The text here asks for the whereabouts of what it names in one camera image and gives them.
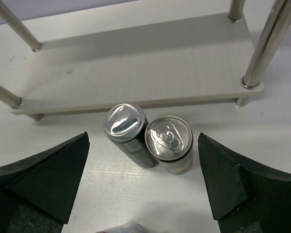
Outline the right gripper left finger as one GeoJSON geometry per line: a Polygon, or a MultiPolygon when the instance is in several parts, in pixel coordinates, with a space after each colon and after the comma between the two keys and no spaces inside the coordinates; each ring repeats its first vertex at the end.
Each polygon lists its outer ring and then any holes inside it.
{"type": "Polygon", "coordinates": [[[68,223],[90,148],[81,133],[0,167],[0,233],[60,233],[68,223]]]}

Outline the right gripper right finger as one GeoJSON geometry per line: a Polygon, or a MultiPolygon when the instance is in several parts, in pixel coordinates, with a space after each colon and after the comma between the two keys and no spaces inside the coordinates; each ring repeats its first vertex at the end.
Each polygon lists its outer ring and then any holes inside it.
{"type": "Polygon", "coordinates": [[[199,161],[222,233],[291,233],[291,174],[238,154],[201,133],[199,161]]]}

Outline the dark can yellow label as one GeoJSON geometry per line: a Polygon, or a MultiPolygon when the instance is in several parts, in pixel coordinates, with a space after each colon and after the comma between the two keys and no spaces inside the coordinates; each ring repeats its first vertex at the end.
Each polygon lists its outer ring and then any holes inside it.
{"type": "Polygon", "coordinates": [[[186,121],[162,116],[147,126],[145,143],[152,157],[174,175],[188,172],[194,162],[194,135],[186,121]]]}

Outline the dark can top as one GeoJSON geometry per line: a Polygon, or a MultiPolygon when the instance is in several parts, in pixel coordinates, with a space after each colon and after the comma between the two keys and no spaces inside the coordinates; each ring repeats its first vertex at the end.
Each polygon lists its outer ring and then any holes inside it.
{"type": "Polygon", "coordinates": [[[108,139],[113,142],[136,165],[152,168],[158,165],[145,141],[149,122],[143,109],[133,103],[122,103],[113,107],[103,122],[108,139]]]}

